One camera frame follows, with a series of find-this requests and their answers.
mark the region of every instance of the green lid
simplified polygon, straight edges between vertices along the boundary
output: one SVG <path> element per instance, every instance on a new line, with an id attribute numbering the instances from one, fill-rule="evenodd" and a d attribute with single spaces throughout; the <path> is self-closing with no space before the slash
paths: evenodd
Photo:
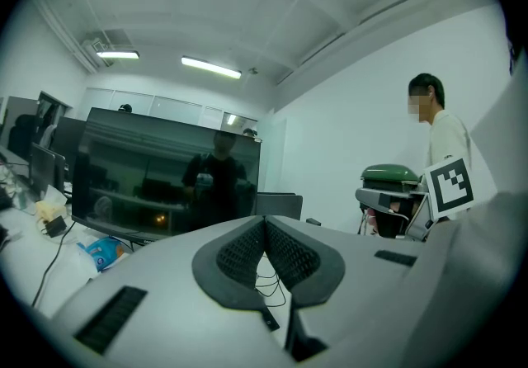
<path id="1" fill-rule="evenodd" d="M 418 184 L 420 179 L 408 167 L 399 164 L 377 164 L 367 167 L 361 174 L 361 180 Z"/>

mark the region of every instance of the man in white shirt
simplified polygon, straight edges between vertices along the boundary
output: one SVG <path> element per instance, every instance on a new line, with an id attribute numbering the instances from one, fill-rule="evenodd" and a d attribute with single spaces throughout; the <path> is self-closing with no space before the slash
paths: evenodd
<path id="1" fill-rule="evenodd" d="M 460 119 L 445 110 L 444 87 L 440 79 L 421 73 L 408 89 L 409 111 L 418 114 L 418 120 L 431 125 L 427 167 L 450 157 L 466 157 L 471 167 L 471 139 Z"/>

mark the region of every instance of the power adapter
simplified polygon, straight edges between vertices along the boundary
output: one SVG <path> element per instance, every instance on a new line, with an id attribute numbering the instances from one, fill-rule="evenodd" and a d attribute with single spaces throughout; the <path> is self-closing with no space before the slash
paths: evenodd
<path id="1" fill-rule="evenodd" d="M 66 223 L 64 223 L 64 219 L 59 216 L 56 219 L 51 220 L 46 225 L 46 233 L 51 237 L 55 238 L 62 234 L 66 230 Z"/>

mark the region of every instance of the blue package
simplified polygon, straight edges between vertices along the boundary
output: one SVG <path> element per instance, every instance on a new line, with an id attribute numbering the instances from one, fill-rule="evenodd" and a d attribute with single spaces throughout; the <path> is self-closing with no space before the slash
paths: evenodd
<path id="1" fill-rule="evenodd" d="M 125 253 L 121 242 L 113 238 L 99 239 L 87 247 L 82 243 L 77 243 L 77 245 L 92 256 L 97 271 L 104 270 Z"/>

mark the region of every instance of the wall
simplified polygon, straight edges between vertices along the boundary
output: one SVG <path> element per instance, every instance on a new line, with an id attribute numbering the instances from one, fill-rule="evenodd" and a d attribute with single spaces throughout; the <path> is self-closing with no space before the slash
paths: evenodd
<path id="1" fill-rule="evenodd" d="M 252 119 L 273 107 L 276 87 L 262 75 L 237 81 L 185 67 L 181 56 L 171 50 L 141 47 L 139 60 L 116 62 L 89 76 L 86 85 L 173 98 Z"/>
<path id="2" fill-rule="evenodd" d="M 357 231 L 361 213 L 354 193 L 367 166 L 402 163 L 419 174 L 424 168 L 428 125 L 407 114 L 409 80 L 420 72 L 438 76 L 446 109 L 471 131 L 509 79 L 504 32 L 499 7 L 466 12 L 398 40 L 306 92 L 273 116 L 275 125 L 287 122 L 284 157 L 278 177 L 266 184 L 303 195 L 303 219 Z M 489 199 L 496 189 L 475 147 L 473 172 L 476 198 Z"/>
<path id="3" fill-rule="evenodd" d="M 84 67 L 69 54 L 33 2 L 22 2 L 2 33 L 0 97 L 38 99 L 44 91 L 71 106 L 68 115 L 74 116 L 86 76 Z"/>

